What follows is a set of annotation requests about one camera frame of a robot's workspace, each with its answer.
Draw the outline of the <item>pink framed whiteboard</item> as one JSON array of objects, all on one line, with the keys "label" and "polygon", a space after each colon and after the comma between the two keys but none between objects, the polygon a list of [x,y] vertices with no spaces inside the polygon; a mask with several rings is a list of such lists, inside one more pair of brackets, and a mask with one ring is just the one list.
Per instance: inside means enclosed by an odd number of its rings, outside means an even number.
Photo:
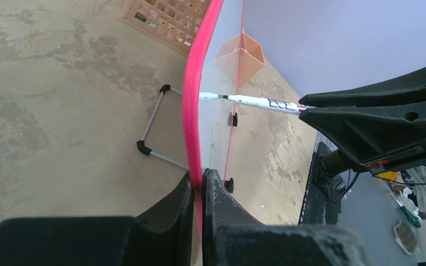
[{"label": "pink framed whiteboard", "polygon": [[225,178],[235,113],[232,101],[205,100],[201,95],[237,92],[243,17],[243,1],[211,1],[187,57],[182,128],[200,232],[204,201],[202,176],[210,168]]}]

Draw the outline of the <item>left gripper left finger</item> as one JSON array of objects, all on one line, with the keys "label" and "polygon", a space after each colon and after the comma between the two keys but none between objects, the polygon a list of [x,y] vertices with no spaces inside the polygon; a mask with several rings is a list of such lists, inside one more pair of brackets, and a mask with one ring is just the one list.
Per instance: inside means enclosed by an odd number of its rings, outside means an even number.
[{"label": "left gripper left finger", "polygon": [[136,217],[26,217],[0,223],[0,265],[189,265],[194,191],[178,185]]}]

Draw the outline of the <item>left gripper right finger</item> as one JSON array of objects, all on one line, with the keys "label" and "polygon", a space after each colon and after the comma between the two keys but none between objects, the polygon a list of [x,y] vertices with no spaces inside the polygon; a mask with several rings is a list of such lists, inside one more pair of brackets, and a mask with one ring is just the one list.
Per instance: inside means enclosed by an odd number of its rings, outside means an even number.
[{"label": "left gripper right finger", "polygon": [[369,265],[362,241],[335,225],[267,226],[226,190],[217,170],[203,175],[204,265]]}]

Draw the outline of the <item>green capped white marker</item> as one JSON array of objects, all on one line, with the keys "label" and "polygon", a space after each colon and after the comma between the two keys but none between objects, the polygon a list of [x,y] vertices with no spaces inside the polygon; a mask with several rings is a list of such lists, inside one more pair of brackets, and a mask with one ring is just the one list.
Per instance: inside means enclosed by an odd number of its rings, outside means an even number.
[{"label": "green capped white marker", "polygon": [[256,107],[263,110],[282,112],[285,114],[300,115],[308,109],[316,108],[302,104],[291,103],[288,101],[274,100],[268,98],[258,98],[245,95],[220,95],[207,92],[200,92],[199,99],[208,100],[228,100],[236,104]]}]

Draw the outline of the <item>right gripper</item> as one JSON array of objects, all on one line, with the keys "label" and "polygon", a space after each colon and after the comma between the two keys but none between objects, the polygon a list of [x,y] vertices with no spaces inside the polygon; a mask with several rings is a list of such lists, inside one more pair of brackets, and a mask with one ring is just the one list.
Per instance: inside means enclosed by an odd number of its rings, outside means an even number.
[{"label": "right gripper", "polygon": [[350,90],[308,94],[300,120],[353,166],[381,173],[426,166],[426,67]]}]

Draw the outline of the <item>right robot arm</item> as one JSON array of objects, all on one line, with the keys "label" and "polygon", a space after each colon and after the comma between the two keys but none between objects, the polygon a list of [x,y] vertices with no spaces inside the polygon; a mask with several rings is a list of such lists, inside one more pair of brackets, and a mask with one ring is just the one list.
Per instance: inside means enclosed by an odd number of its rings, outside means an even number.
[{"label": "right robot arm", "polygon": [[322,159],[336,175],[426,167],[426,67],[351,90],[308,94],[300,120],[332,141]]}]

